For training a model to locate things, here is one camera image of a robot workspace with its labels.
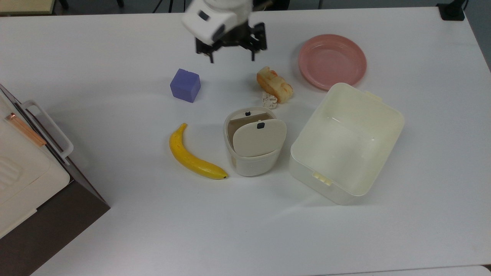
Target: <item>bread roll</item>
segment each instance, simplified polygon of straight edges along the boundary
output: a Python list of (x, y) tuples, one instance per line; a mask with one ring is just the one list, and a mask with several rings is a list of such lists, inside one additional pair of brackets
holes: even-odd
[(275, 96), (280, 104), (288, 101), (293, 95), (293, 88), (268, 66), (257, 72), (256, 79), (264, 91)]

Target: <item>floor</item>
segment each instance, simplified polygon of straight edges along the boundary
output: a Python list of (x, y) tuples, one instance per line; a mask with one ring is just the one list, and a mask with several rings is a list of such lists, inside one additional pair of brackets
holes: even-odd
[[(152, 13), (159, 0), (124, 0), (120, 8), (116, 0), (67, 0), (70, 7), (63, 10), (56, 1), (54, 12), (57, 15), (80, 14), (119, 14), (119, 13)], [(162, 0), (156, 13), (183, 12), (184, 6), (191, 0)], [(301, 9), (341, 9), (341, 8), (379, 8), (379, 7), (422, 7), (435, 6), (439, 2), (450, 3), (451, 0), (291, 0), (290, 10)], [(477, 42), (484, 58), (491, 68), (491, 0), (469, 0), (465, 14), (474, 30)]]

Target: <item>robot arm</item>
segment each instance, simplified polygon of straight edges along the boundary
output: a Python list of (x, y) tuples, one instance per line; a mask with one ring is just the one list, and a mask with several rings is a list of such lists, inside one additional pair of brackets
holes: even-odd
[(182, 22), (196, 37), (196, 52), (210, 57), (221, 47), (241, 46), (255, 53), (266, 50), (264, 23), (249, 27), (252, 0), (194, 0)]

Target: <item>purple cube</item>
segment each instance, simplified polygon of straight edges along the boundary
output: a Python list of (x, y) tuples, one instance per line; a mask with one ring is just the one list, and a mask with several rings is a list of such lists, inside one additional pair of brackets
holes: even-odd
[(194, 102), (200, 88), (199, 75), (183, 69), (177, 70), (174, 79), (170, 83), (172, 95), (190, 103)]

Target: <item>pink plate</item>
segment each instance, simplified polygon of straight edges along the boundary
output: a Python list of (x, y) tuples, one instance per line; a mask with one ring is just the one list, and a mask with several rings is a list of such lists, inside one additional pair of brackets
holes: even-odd
[(302, 46), (299, 67), (308, 82), (329, 90), (336, 83), (357, 84), (365, 75), (367, 59), (360, 47), (348, 38), (321, 34)]

